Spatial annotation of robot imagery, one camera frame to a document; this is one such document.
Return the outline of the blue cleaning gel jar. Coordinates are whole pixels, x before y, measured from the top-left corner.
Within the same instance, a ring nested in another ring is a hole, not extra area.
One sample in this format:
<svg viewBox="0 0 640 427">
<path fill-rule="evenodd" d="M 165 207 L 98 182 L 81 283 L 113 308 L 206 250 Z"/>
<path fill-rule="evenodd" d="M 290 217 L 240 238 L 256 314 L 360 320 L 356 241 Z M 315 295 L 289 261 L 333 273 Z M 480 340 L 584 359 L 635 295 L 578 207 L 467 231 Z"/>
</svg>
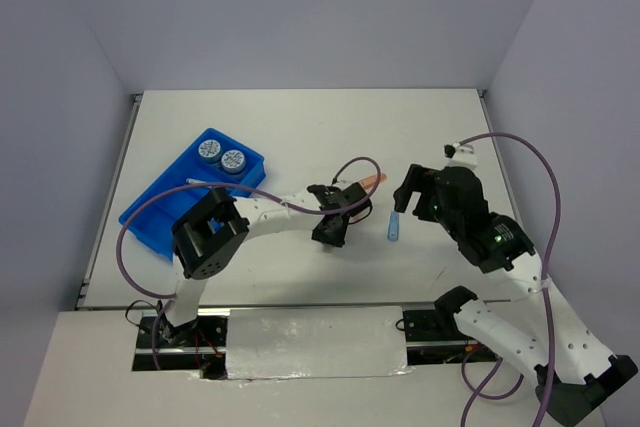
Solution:
<svg viewBox="0 0 640 427">
<path fill-rule="evenodd" d="M 216 139 L 202 141 L 197 149 L 199 158 L 207 164 L 217 164 L 223 155 L 220 142 Z"/>
</svg>

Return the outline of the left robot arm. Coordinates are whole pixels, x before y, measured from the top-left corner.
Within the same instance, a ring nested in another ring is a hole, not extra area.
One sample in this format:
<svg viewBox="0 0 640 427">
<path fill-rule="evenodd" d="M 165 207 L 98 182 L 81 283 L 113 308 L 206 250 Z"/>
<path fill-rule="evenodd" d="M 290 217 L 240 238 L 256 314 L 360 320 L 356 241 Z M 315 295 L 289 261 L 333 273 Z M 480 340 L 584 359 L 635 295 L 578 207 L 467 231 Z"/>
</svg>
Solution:
<svg viewBox="0 0 640 427">
<path fill-rule="evenodd" d="M 359 182 L 311 185 L 281 200 L 233 197 L 214 188 L 172 227 L 174 298 L 161 306 L 158 336 L 171 346 L 189 343 L 199 327 L 206 283 L 221 273 L 241 245 L 286 231 L 308 231 L 325 246 L 341 247 L 351 220 L 371 212 Z"/>
</svg>

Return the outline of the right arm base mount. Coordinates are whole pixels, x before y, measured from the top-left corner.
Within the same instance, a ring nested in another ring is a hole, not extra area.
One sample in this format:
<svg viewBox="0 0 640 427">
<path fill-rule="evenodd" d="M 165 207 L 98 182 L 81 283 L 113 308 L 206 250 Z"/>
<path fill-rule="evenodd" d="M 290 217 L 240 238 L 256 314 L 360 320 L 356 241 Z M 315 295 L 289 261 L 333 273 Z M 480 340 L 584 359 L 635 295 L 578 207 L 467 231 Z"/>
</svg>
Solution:
<svg viewBox="0 0 640 427">
<path fill-rule="evenodd" d="M 497 359 L 492 351 L 444 320 L 434 307 L 404 310 L 395 328 L 404 335 L 410 366 L 460 364 L 474 351 L 479 351 L 477 362 Z"/>
</svg>

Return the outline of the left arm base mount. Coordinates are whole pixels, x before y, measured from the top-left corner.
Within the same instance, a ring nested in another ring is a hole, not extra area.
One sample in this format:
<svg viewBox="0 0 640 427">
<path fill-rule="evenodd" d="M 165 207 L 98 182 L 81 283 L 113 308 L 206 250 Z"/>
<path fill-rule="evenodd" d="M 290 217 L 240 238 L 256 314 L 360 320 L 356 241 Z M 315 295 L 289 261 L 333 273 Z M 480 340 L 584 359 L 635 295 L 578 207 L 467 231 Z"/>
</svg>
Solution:
<svg viewBox="0 0 640 427">
<path fill-rule="evenodd" d="M 228 317 L 204 314 L 172 327 L 160 313 L 162 307 L 136 300 L 124 311 L 125 320 L 136 329 L 132 370 L 192 371 L 206 380 L 226 379 Z"/>
</svg>

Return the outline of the blue white whiteboard marker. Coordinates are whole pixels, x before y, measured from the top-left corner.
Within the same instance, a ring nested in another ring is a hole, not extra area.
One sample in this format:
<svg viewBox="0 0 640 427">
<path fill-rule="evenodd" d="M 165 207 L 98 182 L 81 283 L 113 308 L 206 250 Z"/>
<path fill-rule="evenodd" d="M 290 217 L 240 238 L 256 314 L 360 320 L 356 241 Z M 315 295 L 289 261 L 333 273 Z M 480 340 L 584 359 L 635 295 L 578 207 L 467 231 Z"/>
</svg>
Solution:
<svg viewBox="0 0 640 427">
<path fill-rule="evenodd" d="M 210 181 L 205 181 L 205 180 L 200 180 L 200 179 L 195 179 L 195 178 L 187 178 L 185 180 L 185 184 L 186 185 L 195 185 L 195 186 L 199 186 L 199 187 L 210 187 L 211 182 Z"/>
</svg>

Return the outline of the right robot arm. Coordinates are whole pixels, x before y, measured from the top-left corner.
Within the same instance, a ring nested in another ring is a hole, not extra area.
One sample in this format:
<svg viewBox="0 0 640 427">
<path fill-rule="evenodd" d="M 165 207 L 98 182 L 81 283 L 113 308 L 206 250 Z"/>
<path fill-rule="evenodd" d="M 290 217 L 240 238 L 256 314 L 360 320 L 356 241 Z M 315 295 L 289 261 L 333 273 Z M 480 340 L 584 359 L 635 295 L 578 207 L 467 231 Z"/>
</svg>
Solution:
<svg viewBox="0 0 640 427">
<path fill-rule="evenodd" d="M 576 426 L 638 373 L 631 357 L 614 353 L 586 326 L 548 273 L 550 255 L 540 254 L 520 224 L 493 212 L 474 170 L 468 140 L 444 148 L 445 167 L 413 164 L 393 194 L 396 212 L 412 212 L 439 224 L 462 256 L 518 308 L 525 330 L 495 313 L 471 290 L 459 286 L 438 298 L 436 330 L 479 341 L 535 388 L 538 415 Z"/>
</svg>

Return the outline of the light blue correction tape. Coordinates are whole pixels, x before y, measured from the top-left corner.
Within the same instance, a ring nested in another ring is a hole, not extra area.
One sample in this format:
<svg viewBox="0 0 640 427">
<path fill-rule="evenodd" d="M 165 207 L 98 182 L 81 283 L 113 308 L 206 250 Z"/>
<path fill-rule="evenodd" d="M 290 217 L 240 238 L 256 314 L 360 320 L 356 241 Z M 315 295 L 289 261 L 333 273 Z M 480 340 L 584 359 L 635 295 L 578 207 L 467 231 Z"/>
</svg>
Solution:
<svg viewBox="0 0 640 427">
<path fill-rule="evenodd" d="M 399 213 L 396 211 L 392 211 L 390 213 L 388 229 L 387 229 L 387 239 L 391 242 L 395 242 L 399 240 Z"/>
</svg>

